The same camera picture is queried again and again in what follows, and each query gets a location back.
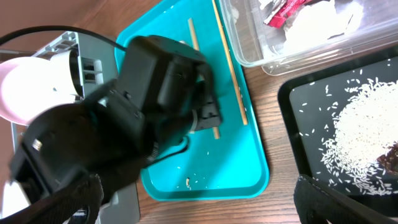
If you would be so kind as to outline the wooden chopstick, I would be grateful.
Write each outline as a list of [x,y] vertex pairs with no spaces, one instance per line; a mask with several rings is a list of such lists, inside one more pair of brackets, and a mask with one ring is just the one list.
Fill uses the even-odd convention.
[[241,119],[242,119],[243,125],[245,126],[245,125],[248,125],[248,119],[247,119],[247,116],[246,116],[246,110],[245,110],[243,99],[242,99],[242,96],[241,96],[238,80],[236,78],[236,72],[234,70],[234,66],[233,66],[233,62],[232,62],[232,58],[231,58],[231,54],[230,54],[230,49],[228,47],[228,43],[227,43],[227,40],[226,40],[226,35],[225,35],[224,29],[223,29],[223,25],[222,25],[222,22],[221,22],[220,14],[218,12],[218,7],[216,5],[216,1],[215,0],[212,0],[212,5],[213,5],[213,10],[214,10],[214,13],[215,13],[216,22],[217,22],[218,30],[219,30],[219,33],[220,33],[221,41],[222,41],[222,44],[223,44],[224,54],[225,54],[225,57],[226,57],[226,60],[227,60],[227,63],[228,63],[229,72],[230,72],[231,79],[232,79],[232,82],[233,82],[234,92],[235,92],[236,99],[237,99],[237,102],[238,102]]
[[[197,34],[196,34],[196,31],[195,31],[195,27],[194,27],[192,18],[189,18],[188,26],[189,26],[189,30],[190,30],[190,36],[191,36],[191,39],[192,39],[193,48],[195,50],[199,50],[200,48],[199,48],[199,44],[198,44]],[[215,139],[219,139],[220,138],[220,132],[219,132],[218,127],[214,127],[213,128],[213,135],[214,135]]]

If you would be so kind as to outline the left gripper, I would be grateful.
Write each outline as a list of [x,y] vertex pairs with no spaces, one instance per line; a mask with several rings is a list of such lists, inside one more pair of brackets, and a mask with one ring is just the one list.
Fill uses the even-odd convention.
[[194,61],[183,86],[183,131],[201,131],[222,123],[214,76],[206,62]]

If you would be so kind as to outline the white napkin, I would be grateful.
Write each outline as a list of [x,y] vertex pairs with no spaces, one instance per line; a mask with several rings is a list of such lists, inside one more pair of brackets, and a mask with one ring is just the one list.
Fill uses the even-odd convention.
[[[273,7],[266,14],[266,19],[270,19],[271,14],[276,13],[285,2]],[[362,16],[363,7],[355,1],[310,1],[290,16],[281,28],[271,28],[284,34],[281,52],[292,54],[353,32],[360,25]]]

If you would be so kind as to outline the grey metal bowl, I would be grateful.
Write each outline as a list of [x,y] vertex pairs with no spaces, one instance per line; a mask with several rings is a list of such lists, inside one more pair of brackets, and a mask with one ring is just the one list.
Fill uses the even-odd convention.
[[77,53],[68,50],[56,54],[51,57],[50,63],[55,75],[55,89],[69,95],[83,96]]

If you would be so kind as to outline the red snack wrapper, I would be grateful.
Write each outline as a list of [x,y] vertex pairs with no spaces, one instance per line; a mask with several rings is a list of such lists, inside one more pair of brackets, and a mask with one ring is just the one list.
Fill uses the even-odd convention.
[[286,20],[292,16],[303,5],[309,3],[311,0],[286,0],[285,4],[274,14],[271,18],[264,20],[264,23],[273,28],[281,28]]

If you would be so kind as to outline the white rice pile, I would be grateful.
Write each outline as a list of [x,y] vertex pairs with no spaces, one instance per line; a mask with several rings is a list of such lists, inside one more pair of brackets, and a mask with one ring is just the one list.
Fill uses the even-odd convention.
[[335,133],[323,143],[322,162],[335,175],[346,172],[369,195],[390,195],[387,184],[377,189],[370,178],[378,168],[386,171],[377,159],[397,145],[397,80],[370,79],[349,92],[349,103],[333,117]]

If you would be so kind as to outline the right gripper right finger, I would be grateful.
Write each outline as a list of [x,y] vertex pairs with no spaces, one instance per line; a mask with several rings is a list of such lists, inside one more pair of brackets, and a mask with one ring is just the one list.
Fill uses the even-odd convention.
[[396,222],[307,175],[300,175],[297,179],[294,204],[302,223],[393,224]]

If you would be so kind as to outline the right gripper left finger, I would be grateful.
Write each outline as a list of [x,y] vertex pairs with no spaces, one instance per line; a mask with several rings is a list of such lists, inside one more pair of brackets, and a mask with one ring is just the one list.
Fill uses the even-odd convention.
[[91,175],[1,219],[1,223],[95,223],[102,201],[101,179]]

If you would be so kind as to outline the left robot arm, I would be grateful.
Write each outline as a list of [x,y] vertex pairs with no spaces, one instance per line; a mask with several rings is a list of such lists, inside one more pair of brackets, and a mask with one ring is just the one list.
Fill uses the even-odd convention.
[[208,64],[190,68],[201,75],[186,113],[142,114],[116,91],[113,79],[79,104],[54,107],[27,129],[10,163],[30,203],[36,203],[84,177],[99,175],[103,200],[135,182],[142,169],[169,157],[169,149],[189,146],[188,133],[221,123]]

